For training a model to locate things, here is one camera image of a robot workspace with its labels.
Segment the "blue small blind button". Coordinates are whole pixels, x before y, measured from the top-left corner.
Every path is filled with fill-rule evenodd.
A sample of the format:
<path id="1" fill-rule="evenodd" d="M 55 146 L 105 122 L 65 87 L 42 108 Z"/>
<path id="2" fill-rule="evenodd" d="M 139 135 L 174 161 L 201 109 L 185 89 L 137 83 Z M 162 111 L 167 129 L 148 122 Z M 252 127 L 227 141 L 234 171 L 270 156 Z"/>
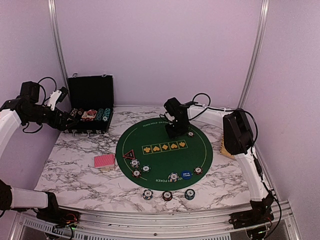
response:
<path id="1" fill-rule="evenodd" d="M 189 170 L 184 170 L 180 173 L 180 177 L 183 179 L 183 180 L 190 180 L 193 176 L 193 173 Z"/>

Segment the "red back card deck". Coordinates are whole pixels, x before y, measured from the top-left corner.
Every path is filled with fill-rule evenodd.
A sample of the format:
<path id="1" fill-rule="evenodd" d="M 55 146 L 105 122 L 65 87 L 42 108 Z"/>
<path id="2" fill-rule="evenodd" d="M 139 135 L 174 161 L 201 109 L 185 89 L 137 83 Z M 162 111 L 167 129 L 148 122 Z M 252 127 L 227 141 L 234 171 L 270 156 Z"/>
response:
<path id="1" fill-rule="evenodd" d="M 94 167 L 100 170 L 114 170 L 115 169 L 115 154 L 103 154 L 94 157 Z"/>

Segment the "teal chip stack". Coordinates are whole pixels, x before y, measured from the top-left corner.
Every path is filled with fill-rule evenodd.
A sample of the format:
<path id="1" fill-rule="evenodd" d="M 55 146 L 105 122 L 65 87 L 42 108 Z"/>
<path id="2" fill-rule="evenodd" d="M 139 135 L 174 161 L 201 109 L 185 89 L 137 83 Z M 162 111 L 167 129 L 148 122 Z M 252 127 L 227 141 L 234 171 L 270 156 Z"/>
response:
<path id="1" fill-rule="evenodd" d="M 187 199 L 187 200 L 193 200 L 195 198 L 195 195 L 196 195 L 196 192 L 189 188 L 187 189 L 185 192 L 184 192 L 184 197 Z"/>

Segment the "blue white chip stack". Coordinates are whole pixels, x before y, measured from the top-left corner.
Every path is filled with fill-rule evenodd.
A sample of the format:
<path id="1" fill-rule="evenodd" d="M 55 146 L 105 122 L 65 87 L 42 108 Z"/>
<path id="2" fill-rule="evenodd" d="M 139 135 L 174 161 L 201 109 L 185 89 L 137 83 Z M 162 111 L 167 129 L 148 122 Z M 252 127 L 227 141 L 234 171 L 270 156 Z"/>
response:
<path id="1" fill-rule="evenodd" d="M 144 200 L 148 201 L 148 200 L 151 200 L 153 198 L 153 195 L 154 195 L 154 193 L 153 193 L 153 191 L 151 189 L 145 189 L 143 191 L 143 193 L 142 193 L 142 198 Z"/>

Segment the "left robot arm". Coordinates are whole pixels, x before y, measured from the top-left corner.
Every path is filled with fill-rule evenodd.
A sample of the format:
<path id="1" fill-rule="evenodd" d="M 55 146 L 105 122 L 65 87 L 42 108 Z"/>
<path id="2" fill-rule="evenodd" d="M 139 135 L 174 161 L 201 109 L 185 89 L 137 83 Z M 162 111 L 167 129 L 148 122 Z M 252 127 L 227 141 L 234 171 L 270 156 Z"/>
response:
<path id="1" fill-rule="evenodd" d="M 78 123 L 78 120 L 66 111 L 53 106 L 34 103 L 29 97 L 7 100 L 0 108 L 0 154 L 12 143 L 17 130 L 28 123 L 46 124 L 53 129 L 65 131 Z M 16 188 L 0 182 L 0 209 L 43 209 L 44 215 L 53 223 L 63 219 L 63 211 L 50 203 L 52 194 L 45 191 Z"/>

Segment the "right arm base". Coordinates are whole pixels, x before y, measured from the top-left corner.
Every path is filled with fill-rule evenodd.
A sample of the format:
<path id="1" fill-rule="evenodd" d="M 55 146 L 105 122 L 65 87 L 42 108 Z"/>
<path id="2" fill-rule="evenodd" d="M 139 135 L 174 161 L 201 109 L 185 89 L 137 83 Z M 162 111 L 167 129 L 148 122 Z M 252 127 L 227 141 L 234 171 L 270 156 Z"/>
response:
<path id="1" fill-rule="evenodd" d="M 273 221 L 275 219 L 271 208 L 273 202 L 274 197 L 271 193 L 261 201 L 251 200 L 250 210 L 231 213 L 228 222 L 234 229 L 240 229 Z"/>

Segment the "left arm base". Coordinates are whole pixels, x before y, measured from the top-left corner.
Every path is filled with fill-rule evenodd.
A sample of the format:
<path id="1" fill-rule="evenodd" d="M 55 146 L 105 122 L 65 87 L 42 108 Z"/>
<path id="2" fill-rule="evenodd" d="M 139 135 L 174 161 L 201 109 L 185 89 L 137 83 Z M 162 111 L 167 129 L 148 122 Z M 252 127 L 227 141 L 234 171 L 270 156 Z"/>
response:
<path id="1" fill-rule="evenodd" d="M 78 211 L 60 208 L 56 195 L 47 191 L 45 193 L 48 205 L 45 208 L 38 209 L 37 219 L 56 224 L 58 227 L 65 227 L 78 222 L 80 217 Z"/>

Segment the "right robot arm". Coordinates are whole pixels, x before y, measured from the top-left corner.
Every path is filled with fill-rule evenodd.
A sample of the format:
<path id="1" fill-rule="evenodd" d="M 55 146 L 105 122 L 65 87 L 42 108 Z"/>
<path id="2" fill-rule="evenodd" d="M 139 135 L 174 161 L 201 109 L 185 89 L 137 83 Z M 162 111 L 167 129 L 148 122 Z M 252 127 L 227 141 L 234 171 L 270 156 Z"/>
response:
<path id="1" fill-rule="evenodd" d="M 164 104 L 166 113 L 140 121 L 119 138 L 115 159 L 122 173 L 133 183 L 151 191 L 162 191 L 166 200 L 172 191 L 189 189 L 209 171 L 213 147 L 192 120 L 214 124 L 223 130 L 226 151 L 235 157 L 248 184 L 253 202 L 263 202 L 268 191 L 255 155 L 258 133 L 252 131 L 247 111 L 211 108 L 197 102 L 181 104 L 174 99 Z"/>

